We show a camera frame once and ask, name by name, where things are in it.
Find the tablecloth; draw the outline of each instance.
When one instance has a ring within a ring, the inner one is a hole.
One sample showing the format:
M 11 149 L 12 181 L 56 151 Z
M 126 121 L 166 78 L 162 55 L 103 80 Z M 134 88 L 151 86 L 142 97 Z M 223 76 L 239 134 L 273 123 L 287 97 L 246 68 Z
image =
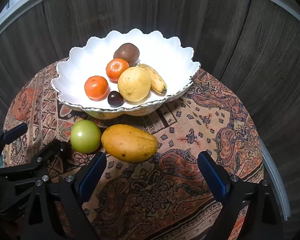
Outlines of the tablecloth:
M 4 129 L 21 122 L 29 129 L 5 147 L 4 166 L 30 162 L 55 137 L 68 141 L 78 117 L 94 121 L 102 131 L 113 124 L 129 124 L 159 141 L 157 153 L 143 163 L 125 163 L 106 155 L 107 168 L 90 201 L 83 205 L 101 239 L 203 239 L 222 208 L 197 167 L 203 150 L 246 181 L 263 178 L 259 137 L 249 113 L 231 90 L 203 69 L 184 96 L 150 115 L 98 120 L 57 101 L 50 85 L 58 75 L 56 64 L 37 73 L 11 103 Z M 92 155 L 73 151 L 68 160 L 56 156 L 48 169 L 56 182 L 91 159 Z M 58 209 L 71 237 L 62 207 Z M 240 212 L 229 239 L 238 236 L 246 210 Z

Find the fruit bowl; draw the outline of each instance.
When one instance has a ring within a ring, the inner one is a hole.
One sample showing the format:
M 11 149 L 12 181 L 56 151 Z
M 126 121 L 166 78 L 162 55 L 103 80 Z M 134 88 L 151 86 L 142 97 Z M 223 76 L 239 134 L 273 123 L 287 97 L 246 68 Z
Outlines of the fruit bowl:
M 149 94 L 138 102 L 125 101 L 120 107 L 112 107 L 107 99 L 92 101 L 85 94 L 86 80 L 95 75 L 107 79 L 110 91 L 118 91 L 118 85 L 109 80 L 106 66 L 114 52 L 124 43 L 130 42 L 140 50 L 137 62 L 153 67 L 167 84 L 165 95 Z M 133 29 L 126 34 L 111 31 L 105 38 L 91 37 L 83 48 L 70 50 L 69 59 L 57 64 L 58 77 L 51 80 L 58 92 L 58 100 L 76 111 L 85 111 L 98 119 L 112 119 L 121 114 L 143 116 L 152 113 L 163 103 L 181 97 L 192 85 L 192 77 L 200 68 L 193 62 L 193 48 L 181 47 L 178 37 L 166 39 L 159 31 L 143 34 Z

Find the banana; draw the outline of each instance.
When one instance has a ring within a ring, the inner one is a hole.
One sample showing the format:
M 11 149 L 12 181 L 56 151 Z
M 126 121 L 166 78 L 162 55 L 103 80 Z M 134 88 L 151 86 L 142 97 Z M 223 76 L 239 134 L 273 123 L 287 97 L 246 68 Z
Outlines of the banana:
M 152 67 L 150 67 L 146 64 L 137 63 L 137 65 L 148 72 L 150 79 L 151 79 L 152 89 L 155 92 L 164 95 L 168 89 L 167 84 L 164 82 L 162 77 L 157 73 L 157 71 L 155 71 Z

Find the yellow citrus fruit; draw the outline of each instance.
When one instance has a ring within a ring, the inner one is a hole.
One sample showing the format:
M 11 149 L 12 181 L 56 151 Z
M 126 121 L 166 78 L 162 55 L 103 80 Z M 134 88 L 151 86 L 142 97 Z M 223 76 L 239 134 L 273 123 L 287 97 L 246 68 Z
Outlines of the yellow citrus fruit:
M 150 75 L 141 67 L 128 68 L 121 74 L 118 80 L 119 93 L 131 102 L 145 98 L 150 88 Z

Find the green tomato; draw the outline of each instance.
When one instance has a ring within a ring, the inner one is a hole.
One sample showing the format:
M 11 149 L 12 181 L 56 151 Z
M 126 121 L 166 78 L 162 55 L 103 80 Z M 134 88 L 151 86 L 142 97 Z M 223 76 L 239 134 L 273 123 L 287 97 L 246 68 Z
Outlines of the green tomato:
M 76 122 L 71 130 L 72 147 L 81 153 L 91 153 L 97 150 L 101 143 L 100 128 L 89 120 Z

